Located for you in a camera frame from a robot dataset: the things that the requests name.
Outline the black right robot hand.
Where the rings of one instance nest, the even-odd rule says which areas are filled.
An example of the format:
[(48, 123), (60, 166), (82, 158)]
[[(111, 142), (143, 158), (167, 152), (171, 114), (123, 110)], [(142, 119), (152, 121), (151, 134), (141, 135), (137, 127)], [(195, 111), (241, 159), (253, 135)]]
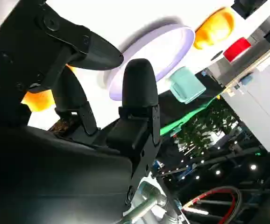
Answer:
[(0, 224), (115, 224), (160, 148), (147, 59), (124, 72), (119, 118), (99, 129), (71, 68), (111, 70), (122, 53), (43, 0), (0, 25)]

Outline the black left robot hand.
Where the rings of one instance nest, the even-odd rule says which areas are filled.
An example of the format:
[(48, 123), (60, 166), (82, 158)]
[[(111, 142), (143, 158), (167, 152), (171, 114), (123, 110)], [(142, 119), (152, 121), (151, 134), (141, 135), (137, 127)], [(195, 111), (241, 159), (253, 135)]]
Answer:
[(258, 10), (267, 0), (234, 0), (231, 8), (242, 18), (247, 19)]

